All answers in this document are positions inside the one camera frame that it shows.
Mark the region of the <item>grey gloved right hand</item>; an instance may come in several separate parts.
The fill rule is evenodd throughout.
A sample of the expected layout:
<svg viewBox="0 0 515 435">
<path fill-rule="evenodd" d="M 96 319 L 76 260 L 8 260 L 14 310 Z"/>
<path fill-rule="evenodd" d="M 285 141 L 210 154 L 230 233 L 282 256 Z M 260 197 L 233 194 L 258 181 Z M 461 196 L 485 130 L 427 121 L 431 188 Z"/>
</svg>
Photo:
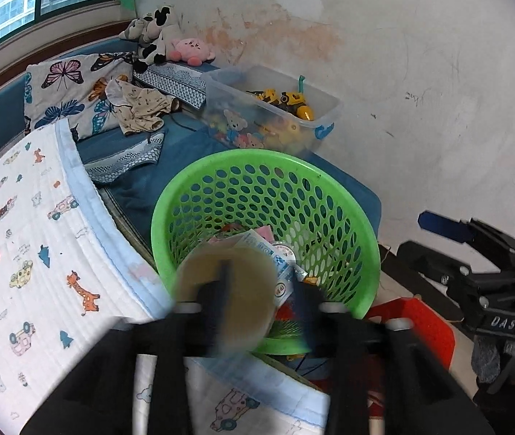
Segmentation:
<svg viewBox="0 0 515 435">
<path fill-rule="evenodd" d="M 506 380 L 515 382 L 515 340 L 476 336 L 471 367 L 479 383 L 494 383 L 503 374 Z"/>
</svg>

